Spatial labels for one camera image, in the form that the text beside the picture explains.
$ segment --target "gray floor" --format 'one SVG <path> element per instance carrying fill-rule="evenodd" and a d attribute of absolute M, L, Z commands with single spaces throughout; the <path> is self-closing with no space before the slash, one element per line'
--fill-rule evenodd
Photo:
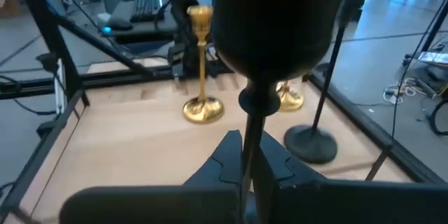
<path fill-rule="evenodd" d="M 209 0 L 200 0 L 203 4 Z M 431 21 L 441 0 L 366 0 L 363 16 L 358 24 L 350 24 L 342 45 L 333 78 L 337 86 L 350 100 L 357 104 L 382 103 L 382 92 L 394 84 L 401 73 L 405 53 L 414 51 L 421 35 Z M 444 23 L 442 30 L 448 30 Z M 62 31 L 79 71 L 87 71 L 93 62 L 109 61 L 107 55 Z M 37 37 L 39 31 L 31 16 L 0 19 L 0 62 L 26 42 Z M 0 63 L 0 74 L 18 80 L 48 76 L 38 69 L 35 56 L 48 51 L 42 38 L 17 54 L 5 64 Z M 423 97 L 406 97 L 398 107 L 396 139 L 421 159 L 434 172 L 448 181 L 448 139 L 432 133 L 421 111 Z M 50 95 L 21 99 L 25 104 L 40 110 L 53 109 L 54 98 Z M 430 110 L 432 103 L 426 103 Z M 388 132 L 392 126 L 390 106 L 361 107 L 371 118 Z M 0 101 L 0 184 L 14 181 L 25 165 L 39 138 L 35 133 L 38 125 L 49 118 L 37 117 L 13 103 Z M 439 124 L 444 129 L 448 113 L 441 113 Z"/>

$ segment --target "black cable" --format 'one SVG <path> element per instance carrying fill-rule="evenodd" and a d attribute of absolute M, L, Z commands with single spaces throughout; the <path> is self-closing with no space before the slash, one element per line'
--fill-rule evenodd
<path fill-rule="evenodd" d="M 16 90 L 15 90 L 15 91 L 16 91 L 16 92 L 20 92 L 21 87 L 20 87 L 20 83 L 19 83 L 18 81 L 14 80 L 13 78 L 9 78 L 9 77 L 7 77 L 7 76 L 0 76 L 0 78 L 2 78 L 2 79 L 4 79 L 4 80 L 7 80 L 7 81 L 9 81 L 9 82 L 14 83 L 14 84 L 16 85 Z M 36 115 L 38 115 L 38 116 L 50 116 L 50 115 L 54 115 L 54 114 L 56 114 L 56 111 L 36 111 L 36 110 L 34 110 L 34 109 L 32 109 L 32 108 L 29 108 L 29 107 L 25 106 L 25 105 L 22 104 L 20 101 L 18 101 L 16 98 L 13 98 L 13 101 L 14 101 L 17 105 L 19 105 L 22 109 L 24 109 L 24 110 L 26 110 L 26 111 L 28 111 L 28 112 L 34 113 L 34 114 L 36 114 Z"/>
<path fill-rule="evenodd" d="M 447 2 L 447 0 L 444 0 L 442 2 L 442 4 L 440 5 L 440 7 L 438 8 L 438 10 L 435 12 L 433 19 L 431 20 L 431 22 L 429 23 L 428 27 L 426 28 L 425 34 L 431 29 L 431 27 L 433 26 L 434 21 L 437 19 L 440 11 L 442 10 L 442 8 L 444 7 L 445 3 Z M 425 36 L 423 35 L 420 38 L 419 43 L 417 44 L 417 47 L 415 48 L 414 53 L 411 56 L 411 61 L 416 57 L 417 52 L 420 49 L 421 44 L 423 43 L 425 39 Z M 401 87 L 403 86 L 403 83 L 405 81 L 406 75 L 407 75 L 407 71 L 409 70 L 411 64 L 407 64 L 405 67 L 405 70 L 403 71 L 403 75 L 401 76 L 400 82 L 398 83 L 398 90 L 401 90 Z M 393 119 L 392 119 L 392 139 L 395 139 L 395 132 L 396 132 L 396 123 L 397 123 L 397 108 L 398 108 L 398 102 L 396 102 L 393 105 Z M 389 152 L 391 151 L 393 147 L 393 144 L 391 143 L 391 145 L 387 145 L 384 150 L 381 152 L 381 154 L 379 155 L 379 157 L 377 158 L 377 160 L 375 160 L 372 169 L 370 170 L 369 174 L 366 177 L 366 181 L 371 181 L 373 180 L 373 178 L 375 177 L 375 175 L 377 174 L 377 172 L 379 171 L 379 168 L 384 164 L 384 162 L 386 161 L 387 157 L 389 156 Z"/>
<path fill-rule="evenodd" d="M 437 104 L 437 106 L 434 108 L 433 112 L 429 115 L 429 118 L 428 118 L 429 127 L 438 136 L 448 136 L 448 132 L 440 131 L 439 128 L 437 127 L 437 125 L 435 124 L 435 117 L 437 116 L 437 113 L 446 103 L 448 103 L 448 100 L 444 99 L 439 104 Z"/>
<path fill-rule="evenodd" d="M 4 193 L 5 193 L 5 189 L 7 189 L 8 187 L 13 187 L 15 185 L 15 182 L 8 182 L 5 183 L 3 185 L 0 185 L 0 199 L 3 197 Z"/>

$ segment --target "wooden table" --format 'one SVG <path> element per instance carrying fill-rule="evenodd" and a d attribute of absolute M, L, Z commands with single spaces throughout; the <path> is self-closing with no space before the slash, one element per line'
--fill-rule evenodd
<path fill-rule="evenodd" d="M 145 65 L 164 64 L 157 59 Z M 121 68 L 117 63 L 96 64 L 91 71 Z M 246 114 L 237 102 L 246 79 L 220 75 L 206 82 L 210 95 L 225 105 L 225 115 L 209 125 L 194 125 L 183 117 L 182 106 L 199 92 L 198 80 L 161 81 L 89 90 L 91 106 L 79 104 L 80 120 L 71 117 L 27 194 L 23 209 L 33 218 L 56 223 L 61 205 L 72 194 L 92 186 L 180 185 L 206 161 L 228 130 L 244 135 Z M 305 86 L 305 103 L 297 112 L 276 113 L 265 130 L 283 143 L 285 131 L 297 124 L 312 124 L 319 91 Z M 338 143 L 334 161 L 312 165 L 337 179 L 364 179 L 379 149 L 329 101 L 320 127 Z M 411 181 L 388 160 L 376 177 L 383 181 Z M 7 224 L 16 223 L 9 217 Z"/>

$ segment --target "black metal bar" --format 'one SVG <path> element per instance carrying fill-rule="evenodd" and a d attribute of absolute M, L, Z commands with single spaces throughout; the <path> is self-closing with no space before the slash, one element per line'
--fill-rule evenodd
<path fill-rule="evenodd" d="M 375 176 L 377 175 L 379 169 L 381 166 L 383 166 L 384 162 L 386 161 L 387 157 L 389 156 L 389 153 L 392 149 L 392 146 L 386 146 L 384 150 L 379 154 L 379 157 L 372 165 L 372 168 L 369 171 L 369 174 L 365 177 L 366 181 L 373 181 Z"/>
<path fill-rule="evenodd" d="M 325 99 L 327 97 L 328 88 L 330 87 L 331 76 L 333 75 L 333 71 L 336 66 L 337 55 L 339 54 L 339 49 L 341 48 L 342 39 L 344 38 L 345 25 L 340 25 L 337 30 L 335 47 L 331 53 L 330 65 L 325 75 L 325 82 L 323 84 L 323 88 L 321 90 L 321 98 L 319 99 L 319 103 L 317 106 L 316 115 L 314 116 L 313 127 L 311 128 L 311 134 L 314 134 L 317 130 L 317 125 L 319 124 L 319 120 L 321 119 L 323 104 L 325 103 Z"/>
<path fill-rule="evenodd" d="M 246 201 L 251 187 L 251 164 L 256 151 L 260 149 L 261 136 L 263 134 L 263 127 L 265 126 L 266 117 L 247 115 L 246 133 L 244 135 L 243 147 L 243 181 L 241 185 L 241 211 L 240 218 L 243 220 L 243 215 L 246 209 Z"/>
<path fill-rule="evenodd" d="M 426 52 L 431 47 L 431 44 L 434 41 L 435 35 L 439 32 L 443 21 L 445 21 L 445 18 L 448 15 L 448 1 L 445 1 L 444 6 L 442 10 L 440 11 L 439 16 L 437 17 L 437 20 L 435 21 L 433 28 L 431 28 L 431 31 L 429 32 L 428 38 L 426 38 L 425 43 L 423 44 L 423 47 L 421 48 L 421 51 Z"/>
<path fill-rule="evenodd" d="M 142 76 L 146 77 L 152 77 L 153 73 L 142 66 L 141 64 L 133 62 L 131 59 L 126 58 L 124 55 L 119 53 L 117 50 L 112 49 L 111 47 L 107 46 L 106 44 L 102 43 L 98 38 L 95 38 L 94 36 L 88 34 L 86 31 L 82 30 L 81 28 L 77 27 L 74 23 L 66 20 L 65 18 L 61 17 L 60 15 L 53 15 L 55 19 L 57 20 L 57 23 L 70 31 L 71 33 L 75 34 L 78 38 L 86 40 L 89 44 L 92 46 L 98 48 L 102 52 L 106 53 L 108 56 L 112 57 L 114 60 L 118 61 L 121 64 L 124 64 L 129 69 L 137 72 L 138 74 L 141 74 Z"/>
<path fill-rule="evenodd" d="M 313 71 L 309 81 L 318 89 L 322 90 L 324 78 L 320 73 Z M 389 157 L 394 161 L 412 180 L 424 183 L 445 184 L 434 171 L 430 170 L 424 163 L 411 154 L 401 143 L 392 138 L 381 126 L 369 118 L 353 102 L 347 99 L 336 87 L 330 85 L 328 88 L 329 100 L 346 115 L 357 128 L 369 137 L 380 149 L 393 146 Z"/>
<path fill-rule="evenodd" d="M 8 193 L 5 200 L 3 201 L 3 204 L 0 207 L 0 213 L 2 213 L 4 216 L 8 215 L 8 212 L 11 211 L 11 209 L 16 209 L 19 207 L 20 202 L 25 196 L 29 185 L 41 168 L 43 161 L 47 157 L 47 154 L 50 152 L 58 136 L 65 128 L 69 116 L 75 110 L 75 106 L 79 102 L 79 100 L 82 99 L 83 94 L 83 90 L 78 90 L 75 92 L 75 94 L 67 104 L 67 107 L 63 114 L 60 115 L 56 120 L 55 127 L 53 128 L 51 133 L 49 133 L 49 135 L 39 143 L 34 152 L 31 154 L 31 157 L 28 159 L 28 162 L 24 166 L 22 172 L 20 172 L 20 175 L 18 176 L 14 187 Z"/>
<path fill-rule="evenodd" d="M 48 1 L 25 1 L 27 2 L 29 11 L 33 15 L 34 21 L 36 22 L 49 51 L 55 53 L 62 59 L 66 74 L 67 94 L 69 96 L 68 99 L 70 99 L 78 89 L 82 88 L 82 83 L 59 27 L 55 20 L 51 18 L 53 14 L 48 8 Z"/>
<path fill-rule="evenodd" d="M 84 88 L 106 88 L 117 85 L 129 85 L 146 81 L 165 81 L 173 78 L 171 67 L 157 66 L 151 67 L 151 71 L 156 73 L 152 78 L 145 78 L 132 70 L 119 70 L 104 73 L 87 73 L 80 78 Z M 20 92 L 17 92 L 17 85 L 5 83 L 1 86 L 0 100 L 21 97 L 31 97 L 36 95 L 49 95 L 55 92 L 52 78 L 40 78 L 35 80 L 20 81 Z"/>

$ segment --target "candle holder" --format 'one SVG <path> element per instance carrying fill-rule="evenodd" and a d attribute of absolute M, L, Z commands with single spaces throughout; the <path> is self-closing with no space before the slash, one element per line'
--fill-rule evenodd
<path fill-rule="evenodd" d="M 187 13 L 191 17 L 192 30 L 197 37 L 199 50 L 200 93 L 185 103 L 183 114 L 192 123 L 212 123 L 224 115 L 224 104 L 217 98 L 208 97 L 205 93 L 205 46 L 207 34 L 210 32 L 213 8 L 210 6 L 191 6 Z"/>
<path fill-rule="evenodd" d="M 277 85 L 277 94 L 280 97 L 280 112 L 292 112 L 302 108 L 305 97 L 303 89 L 297 92 L 291 88 L 291 81 L 284 81 Z"/>

